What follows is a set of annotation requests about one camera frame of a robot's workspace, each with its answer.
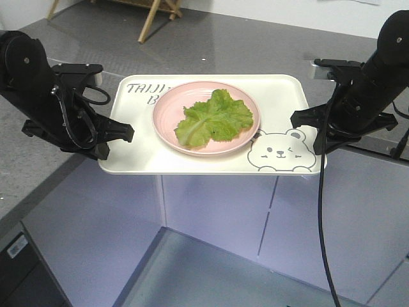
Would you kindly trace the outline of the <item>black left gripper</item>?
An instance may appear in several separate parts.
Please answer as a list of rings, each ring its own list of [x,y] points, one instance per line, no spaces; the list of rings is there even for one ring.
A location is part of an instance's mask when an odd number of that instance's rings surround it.
[[[61,80],[50,89],[51,107],[42,112],[44,118],[26,120],[22,131],[56,145],[63,152],[79,153],[97,160],[107,160],[108,141],[132,142],[134,129],[98,114],[91,106],[106,105],[109,94],[100,86],[66,85]]]

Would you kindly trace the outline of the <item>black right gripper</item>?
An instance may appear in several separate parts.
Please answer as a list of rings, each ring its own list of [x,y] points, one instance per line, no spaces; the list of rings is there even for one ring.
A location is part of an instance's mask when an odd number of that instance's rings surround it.
[[[321,128],[313,144],[314,153],[329,154],[351,143],[351,139],[381,129],[392,130],[397,125],[396,117],[383,111],[397,96],[397,86],[353,81],[351,86],[336,95],[329,119],[327,106],[316,106],[294,111],[290,122],[293,128],[303,125]]]

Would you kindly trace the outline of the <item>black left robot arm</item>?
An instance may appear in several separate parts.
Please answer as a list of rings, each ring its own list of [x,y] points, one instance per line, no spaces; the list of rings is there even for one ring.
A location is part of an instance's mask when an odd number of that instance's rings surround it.
[[[95,101],[84,96],[100,88],[99,64],[59,64],[51,67],[42,43],[21,31],[1,31],[1,96],[25,114],[22,131],[51,143],[63,152],[106,160],[108,143],[131,142],[134,130],[98,114]]]

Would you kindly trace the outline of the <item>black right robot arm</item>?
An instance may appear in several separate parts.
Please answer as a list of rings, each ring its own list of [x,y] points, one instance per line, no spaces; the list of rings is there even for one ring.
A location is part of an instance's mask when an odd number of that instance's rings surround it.
[[[294,128],[317,128],[315,154],[392,130],[397,120],[384,110],[408,87],[408,11],[399,10],[385,21],[376,50],[365,63],[315,59],[313,66],[315,78],[336,82],[334,92],[326,104],[295,111],[290,120]]]

